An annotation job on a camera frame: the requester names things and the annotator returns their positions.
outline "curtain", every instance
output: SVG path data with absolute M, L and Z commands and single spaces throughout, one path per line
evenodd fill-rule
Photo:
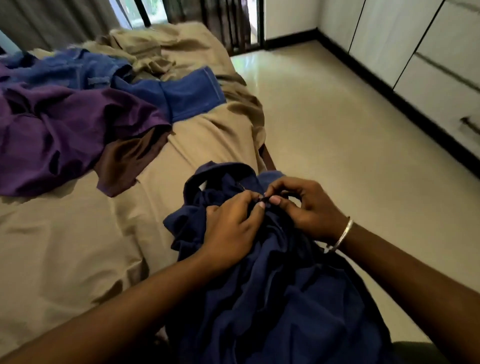
M 169 23 L 204 23 L 230 54 L 251 42 L 247 0 L 163 0 L 163 5 Z
M 23 50 L 81 43 L 119 27 L 109 0 L 2 0 L 0 30 Z

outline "tiled floor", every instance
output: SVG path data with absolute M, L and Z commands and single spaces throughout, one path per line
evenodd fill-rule
M 285 174 L 319 181 L 358 223 L 480 291 L 480 181 L 311 42 L 236 56 Z M 361 272 L 393 340 L 428 338 Z

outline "person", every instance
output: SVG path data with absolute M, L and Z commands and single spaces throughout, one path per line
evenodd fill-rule
M 301 197 L 301 207 L 284 193 Z M 190 293 L 237 264 L 250 251 L 264 218 L 261 195 L 244 191 L 207 208 L 202 247 L 110 301 L 45 333 L 5 356 L 1 363 L 103 363 L 138 337 L 155 333 L 166 314 Z M 348 218 L 320 184 L 282 177 L 265 197 L 280 206 L 312 239 L 334 244 Z M 354 224 L 340 250 L 367 271 L 453 363 L 480 363 L 480 294 L 430 268 Z

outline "mattress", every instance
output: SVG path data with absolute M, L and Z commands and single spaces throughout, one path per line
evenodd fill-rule
M 92 171 L 36 198 L 0 197 L 0 356 L 175 262 L 162 221 L 181 207 L 200 165 L 265 170 L 262 106 L 204 25 L 112 30 L 83 47 L 128 59 L 137 79 L 179 79 L 209 66 L 227 103 L 175 123 L 137 183 L 114 198 L 96 188 Z

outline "silver bracelet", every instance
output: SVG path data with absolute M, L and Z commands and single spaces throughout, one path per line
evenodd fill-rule
M 324 253 L 327 254 L 327 253 L 333 253 L 335 250 L 337 250 L 340 246 L 340 244 L 342 243 L 342 241 L 345 239 L 345 237 L 347 236 L 348 232 L 350 231 L 350 229 L 352 228 L 353 226 L 353 220 L 352 218 L 349 216 L 348 217 L 348 224 L 347 224 L 347 227 L 345 228 L 345 230 L 343 230 L 343 234 L 342 236 L 340 236 L 340 239 L 338 239 L 338 241 L 336 242 L 336 244 L 333 246 L 333 248 L 329 249 L 329 250 L 324 250 Z

